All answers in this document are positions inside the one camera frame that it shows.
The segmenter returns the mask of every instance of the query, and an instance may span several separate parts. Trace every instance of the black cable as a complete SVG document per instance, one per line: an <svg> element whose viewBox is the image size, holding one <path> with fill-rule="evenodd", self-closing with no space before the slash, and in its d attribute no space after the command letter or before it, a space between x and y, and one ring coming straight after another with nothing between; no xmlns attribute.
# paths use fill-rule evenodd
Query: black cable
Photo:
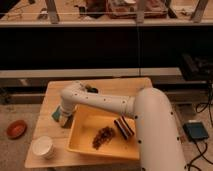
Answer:
<svg viewBox="0 0 213 171"><path fill-rule="evenodd" d="M207 146L205 146L204 151L203 151L203 152L200 151L199 155L196 156L195 158L193 158L193 159L189 162L189 164L187 164L187 166L188 166L188 171L191 170L191 167L194 167L194 168L196 168L196 169L199 170L199 171L201 170L199 167L193 165L193 163L194 163L197 159L201 158L201 157L206 153L207 149L208 149Z"/></svg>
<svg viewBox="0 0 213 171"><path fill-rule="evenodd" d="M205 144L205 148L206 148L206 151L207 151L207 150L208 150L208 144L207 144L205 141L203 141L203 142L204 142L204 144ZM199 153L201 154L202 151L200 150L200 148L199 148L197 142L195 142L195 145L196 145L196 147L197 147ZM204 156L204 154L202 155L202 157L203 157L203 159L204 159L205 161L207 161L209 164L213 165L213 162L210 161L209 159L207 159L207 158Z"/></svg>
<svg viewBox="0 0 213 171"><path fill-rule="evenodd" d="M194 167L194 168L197 169L198 171L202 171L199 167L197 167L197 166L195 166L195 165L193 165L193 164L191 164L190 167L191 167L191 168Z"/></svg>
<svg viewBox="0 0 213 171"><path fill-rule="evenodd" d="M193 164L197 159L199 159L199 158L201 158L201 157L202 157L205 161L207 161L209 164L212 164L212 165L213 165L213 162L210 161L209 159L207 159L207 158L204 156L204 154L205 154L205 153L207 152L207 150L208 150L208 144L207 144L205 141L203 141L204 144L205 144L205 149L204 149L203 151L201 151L200 148L199 148L199 146L198 146L198 144L197 144L197 142L196 142L196 141L193 141L193 142L194 142L195 146L197 147L197 149L198 149L198 151L199 151L199 155L196 156L195 158L193 158L193 159L189 162L189 164L187 164L187 166L188 166L188 171L190 171L192 167L193 167L193 168L196 168L198 171L202 171L199 167L197 167L196 165Z"/></svg>
<svg viewBox="0 0 213 171"><path fill-rule="evenodd" d="M213 99L212 81L207 82L207 84L208 84L208 101L206 103L198 103L195 107L195 111L196 111L196 113L201 113L208 107L209 119L210 119L211 125L213 127L213 119L212 119L212 113L211 113L211 102L212 102L212 99ZM201 108L201 110L198 110L198 108L201 105L204 105L204 107Z"/></svg>

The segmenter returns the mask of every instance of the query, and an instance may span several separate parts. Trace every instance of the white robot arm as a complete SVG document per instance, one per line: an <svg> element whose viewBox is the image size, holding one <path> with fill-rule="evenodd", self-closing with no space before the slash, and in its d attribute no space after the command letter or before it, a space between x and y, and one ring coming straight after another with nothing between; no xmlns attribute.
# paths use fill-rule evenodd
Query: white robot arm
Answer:
<svg viewBox="0 0 213 171"><path fill-rule="evenodd" d="M145 88L136 97L102 95L75 82L62 90L61 98L63 116L72 115L76 104L86 104L133 118L142 171L187 169L171 104L160 90Z"/></svg>

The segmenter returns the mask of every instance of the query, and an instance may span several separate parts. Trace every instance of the orange bowl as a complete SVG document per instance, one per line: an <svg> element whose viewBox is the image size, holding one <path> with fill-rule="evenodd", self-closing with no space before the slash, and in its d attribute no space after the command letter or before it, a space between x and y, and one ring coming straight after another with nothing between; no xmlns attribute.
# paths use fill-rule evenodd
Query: orange bowl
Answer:
<svg viewBox="0 0 213 171"><path fill-rule="evenodd" d="M23 135L27 129L27 124L24 120L17 120L11 123L7 128L7 136L10 139L16 139Z"/></svg>

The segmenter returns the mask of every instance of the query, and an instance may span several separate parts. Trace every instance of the white cup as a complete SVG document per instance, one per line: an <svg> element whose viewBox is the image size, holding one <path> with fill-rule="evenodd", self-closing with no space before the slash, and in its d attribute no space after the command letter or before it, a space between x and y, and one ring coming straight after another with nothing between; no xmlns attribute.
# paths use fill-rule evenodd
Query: white cup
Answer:
<svg viewBox="0 0 213 171"><path fill-rule="evenodd" d="M53 156L53 141L48 136L42 136L35 140L32 145L32 151L36 156L49 159Z"/></svg>

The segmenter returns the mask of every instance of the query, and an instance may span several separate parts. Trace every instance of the concrete floor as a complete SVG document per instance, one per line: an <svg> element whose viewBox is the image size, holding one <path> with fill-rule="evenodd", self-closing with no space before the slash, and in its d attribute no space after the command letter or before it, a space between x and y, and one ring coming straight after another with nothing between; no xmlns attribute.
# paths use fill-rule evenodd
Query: concrete floor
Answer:
<svg viewBox="0 0 213 171"><path fill-rule="evenodd" d="M46 171L47 169L25 169L24 161L29 148L29 144L32 138L32 134L35 128L35 124L38 118L40 104L30 104L30 105L0 105L0 170L1 171ZM176 111L178 129L183 136L183 149L187 162L190 161L194 156L198 154L195 146L189 143L184 136L181 125L189 119L196 119L202 121L208 130L210 138L207 140L209 144L209 150L206 156L213 160L213 139L212 132L213 128L210 126L208 111L203 113L192 115L191 111L187 109L179 108L174 105L174 110ZM23 119L28 124L27 132L23 137L17 140L9 140L6 136L5 130L9 123ZM199 159L194 164L199 166L203 171L213 170L213 166L206 163L203 159ZM84 167L74 167L74 168L57 168L59 171L139 171L138 165L104 165L104 166L84 166Z"/></svg>

